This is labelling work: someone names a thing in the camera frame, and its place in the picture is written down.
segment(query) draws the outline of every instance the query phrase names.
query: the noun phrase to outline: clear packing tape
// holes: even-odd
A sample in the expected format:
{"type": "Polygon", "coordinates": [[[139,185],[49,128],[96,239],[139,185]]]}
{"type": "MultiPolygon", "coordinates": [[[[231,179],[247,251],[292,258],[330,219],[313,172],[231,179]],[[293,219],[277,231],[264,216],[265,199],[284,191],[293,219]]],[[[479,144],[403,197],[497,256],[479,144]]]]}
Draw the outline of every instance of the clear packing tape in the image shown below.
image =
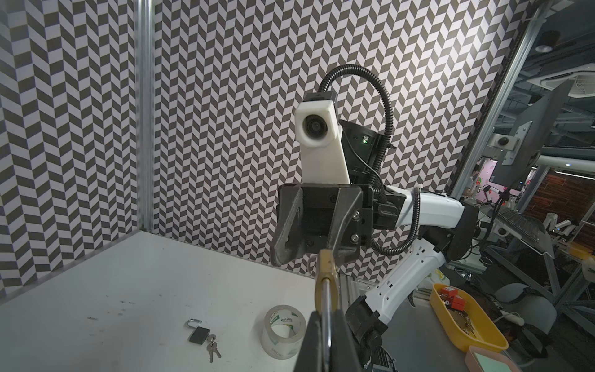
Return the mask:
{"type": "Polygon", "coordinates": [[[298,309],[279,305],[270,309],[264,317],[261,344],[264,351],[275,359],[289,359],[296,355],[306,335],[306,319],[298,309]],[[289,328],[289,337],[281,337],[273,327],[284,325],[289,328]]]}

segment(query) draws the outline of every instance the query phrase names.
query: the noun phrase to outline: camera lens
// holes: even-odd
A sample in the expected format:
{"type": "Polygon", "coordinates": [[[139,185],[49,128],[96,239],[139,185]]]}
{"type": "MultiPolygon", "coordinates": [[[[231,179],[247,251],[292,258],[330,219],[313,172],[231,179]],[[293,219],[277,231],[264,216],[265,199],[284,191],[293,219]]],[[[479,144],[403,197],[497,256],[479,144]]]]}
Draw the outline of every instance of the camera lens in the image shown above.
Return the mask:
{"type": "Polygon", "coordinates": [[[306,134],[311,138],[323,137],[327,131],[327,123],[318,115],[308,115],[305,120],[306,134]]]}

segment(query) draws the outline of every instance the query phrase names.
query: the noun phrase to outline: chevron patterned wall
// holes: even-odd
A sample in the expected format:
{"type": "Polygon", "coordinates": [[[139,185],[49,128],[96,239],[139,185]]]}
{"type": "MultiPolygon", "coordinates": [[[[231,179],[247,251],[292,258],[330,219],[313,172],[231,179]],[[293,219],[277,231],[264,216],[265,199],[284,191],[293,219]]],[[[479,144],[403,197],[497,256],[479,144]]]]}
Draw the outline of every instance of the chevron patterned wall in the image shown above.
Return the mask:
{"type": "MultiPolygon", "coordinates": [[[[293,112],[346,63],[370,68],[391,94],[397,148],[382,167],[386,183],[443,189],[526,7],[524,0],[158,3],[155,232],[269,263],[277,188],[300,180],[293,112]]],[[[383,128],[371,85],[346,77],[333,89],[340,118],[383,128]]],[[[376,239],[395,246],[401,235],[376,239]]],[[[400,259],[368,251],[341,270],[378,280],[400,259]]],[[[286,268],[305,273],[308,261],[286,268]]]]}
{"type": "Polygon", "coordinates": [[[0,295],[136,226],[134,3],[0,2],[0,295]]]}

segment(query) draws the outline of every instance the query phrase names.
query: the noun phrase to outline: white tabletop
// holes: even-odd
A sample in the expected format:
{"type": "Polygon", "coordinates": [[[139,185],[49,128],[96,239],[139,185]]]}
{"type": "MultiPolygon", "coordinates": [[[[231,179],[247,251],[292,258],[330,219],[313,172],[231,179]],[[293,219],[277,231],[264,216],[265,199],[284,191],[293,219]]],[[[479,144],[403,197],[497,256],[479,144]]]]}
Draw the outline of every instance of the white tabletop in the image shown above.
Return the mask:
{"type": "Polygon", "coordinates": [[[314,280],[140,232],[0,306],[5,371],[291,371],[260,345],[273,306],[314,310],[314,280]],[[217,335],[190,343],[190,318],[217,335]]]}

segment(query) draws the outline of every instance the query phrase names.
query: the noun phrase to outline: white camera housing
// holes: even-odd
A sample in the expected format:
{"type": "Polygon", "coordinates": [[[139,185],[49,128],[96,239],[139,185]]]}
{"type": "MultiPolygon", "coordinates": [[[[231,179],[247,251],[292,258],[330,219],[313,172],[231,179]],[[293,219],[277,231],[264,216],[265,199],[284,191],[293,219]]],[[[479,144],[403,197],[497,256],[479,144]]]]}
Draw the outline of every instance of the white camera housing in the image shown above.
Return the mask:
{"type": "Polygon", "coordinates": [[[349,174],[341,145],[343,127],[339,125],[331,100],[306,101],[295,112],[296,139],[300,144],[302,183],[349,184],[349,174]],[[306,133],[305,120],[310,115],[320,116],[327,124],[327,132],[320,138],[306,133]]]}

